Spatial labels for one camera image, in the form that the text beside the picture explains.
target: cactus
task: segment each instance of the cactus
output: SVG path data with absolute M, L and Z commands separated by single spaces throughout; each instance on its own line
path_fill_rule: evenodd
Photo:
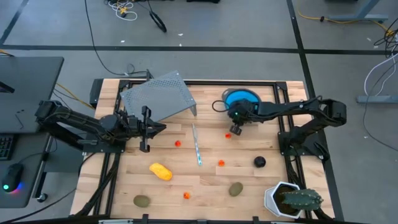
M 312 211 L 321 207 L 323 199 L 312 189 L 294 190 L 281 193 L 285 200 L 282 203 L 290 205 L 297 210 Z

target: wooden table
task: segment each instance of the wooden table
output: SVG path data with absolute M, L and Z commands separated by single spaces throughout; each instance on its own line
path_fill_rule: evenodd
M 118 85 L 118 79 L 104 79 L 96 118 L 113 113 Z M 225 89 L 239 87 L 255 91 L 262 101 L 275 102 L 272 88 L 268 86 L 189 85 L 197 103 L 196 117 L 186 110 L 163 120 L 167 129 L 149 141 L 150 153 L 138 149 L 140 139 L 127 142 L 119 165 L 112 218 L 142 218 L 147 213 L 150 219 L 252 220 L 253 216 L 258 216 L 260 220 L 286 220 L 274 216 L 264 207 L 264 191 L 279 181 L 287 181 L 277 140 L 278 119 L 264 124 L 245 124 L 241 136 L 226 139 L 224 135 L 232 122 L 226 113 L 217 113 L 211 108 L 212 102 L 220 100 Z M 303 82 L 287 82 L 287 87 L 290 101 L 307 98 Z M 296 126 L 310 120 L 309 115 L 294 116 Z M 197 164 L 192 123 L 198 131 L 202 166 Z M 176 140 L 181 141 L 180 147 L 175 147 Z M 265 167 L 253 166 L 257 156 L 266 158 Z M 96 154 L 83 166 L 71 213 L 79 211 L 97 188 L 103 158 L 104 154 Z M 225 161 L 224 167 L 218 166 L 220 159 Z M 172 180 L 158 179 L 149 170 L 154 162 L 170 169 Z M 307 188 L 315 189 L 323 197 L 323 211 L 334 217 L 321 161 L 313 156 L 303 156 L 302 165 Z M 237 197 L 228 194 L 233 182 L 244 185 Z M 184 192 L 190 192 L 191 199 L 184 199 Z M 104 212 L 106 195 L 104 193 L 102 198 L 100 213 Z M 133 198 L 136 195 L 150 197 L 150 207 L 135 206 Z

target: yellow corn toy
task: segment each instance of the yellow corn toy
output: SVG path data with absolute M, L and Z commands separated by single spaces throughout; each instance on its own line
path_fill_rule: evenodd
M 162 180 L 170 180 L 173 176 L 171 171 L 157 162 L 150 165 L 149 170 Z

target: white cable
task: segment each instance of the white cable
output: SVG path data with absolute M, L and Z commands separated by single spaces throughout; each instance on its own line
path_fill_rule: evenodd
M 366 90 L 366 82 L 368 81 L 368 78 L 369 78 L 369 76 L 372 74 L 373 70 L 375 70 L 378 66 L 380 66 L 380 65 L 382 65 L 382 64 L 384 64 L 384 63 L 386 63 L 386 62 L 388 62 L 388 61 L 390 61 L 390 60 L 393 60 L 394 63 L 395 63 L 395 57 L 396 57 L 397 55 L 398 55 L 398 54 L 392 55 L 392 57 L 390 57 L 389 59 L 387 59 L 387 60 L 381 62 L 380 64 L 376 65 L 375 67 L 373 67 L 372 70 L 368 73 L 368 75 L 367 75 L 366 78 L 365 78 L 365 82 L 364 82 L 364 84 L 363 84 L 363 89 L 364 89 L 364 91 L 365 91 L 366 96 L 369 96 L 368 91 Z M 384 83 L 387 81 L 387 79 L 390 78 L 395 72 L 396 72 L 396 66 L 394 65 L 394 71 L 392 72 L 391 75 L 389 75 L 389 76 L 386 78 L 386 80 L 383 81 L 381 90 L 379 91 L 379 93 L 377 93 L 377 95 L 381 93 L 382 89 L 384 88 Z
M 135 14 L 136 17 L 135 17 L 134 19 L 126 19 L 126 18 L 123 18 L 123 17 L 119 16 L 118 13 L 121 12 L 121 10 L 120 10 L 118 4 L 123 5 L 123 7 L 127 8 L 127 9 L 131 9 L 131 8 L 134 7 L 134 5 L 133 5 L 132 2 L 117 2 L 117 3 L 113 3 L 113 4 L 111 4 L 110 2 L 108 2 L 108 5 L 112 7 L 112 9 L 115 11 L 115 15 L 116 15 L 118 18 L 120 18 L 120 19 L 122 19 L 122 20 L 125 20 L 125 21 L 135 21 L 135 20 L 138 18 L 137 13 L 132 12 L 132 11 L 125 11 L 124 13 L 125 13 L 125 14 L 129 14 L 129 13 Z
M 392 55 L 392 56 L 394 56 L 393 51 L 395 51 L 396 47 L 397 47 L 397 46 L 395 46 L 395 47 L 391 50 L 391 55 Z M 380 89 L 380 91 L 379 91 L 375 96 L 378 96 L 378 95 L 381 93 L 381 91 L 383 91 L 385 82 L 386 82 L 393 74 L 395 74 L 395 72 L 396 72 L 396 70 L 397 70 L 397 67 L 396 67 L 396 59 L 395 59 L 394 57 L 393 57 L 392 61 L 393 61 L 393 63 L 394 63 L 394 71 L 392 71 L 391 75 L 389 75 L 389 76 L 383 81 L 383 83 L 381 84 L 381 89 Z

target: white hexagonal pot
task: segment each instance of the white hexagonal pot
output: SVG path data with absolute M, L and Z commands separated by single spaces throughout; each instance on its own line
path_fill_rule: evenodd
M 298 185 L 291 184 L 291 183 L 286 183 L 286 182 L 281 181 L 275 187 L 270 188 L 270 189 L 265 191 L 265 193 L 264 193 L 264 206 L 268 210 L 270 210 L 274 215 L 276 215 L 278 217 L 279 216 L 283 216 L 283 217 L 289 217 L 289 218 L 294 218 L 294 219 L 299 218 L 301 216 L 301 213 L 303 212 L 303 210 L 300 210 L 298 212 L 298 214 L 295 215 L 295 216 L 284 214 L 284 213 L 279 211 L 278 206 L 276 205 L 275 200 L 274 200 L 274 194 L 275 194 L 276 190 L 278 189 L 278 187 L 280 185 L 289 185 L 289 186 L 291 186 L 291 187 L 293 187 L 293 188 L 295 188 L 297 190 L 300 190 L 300 187 Z

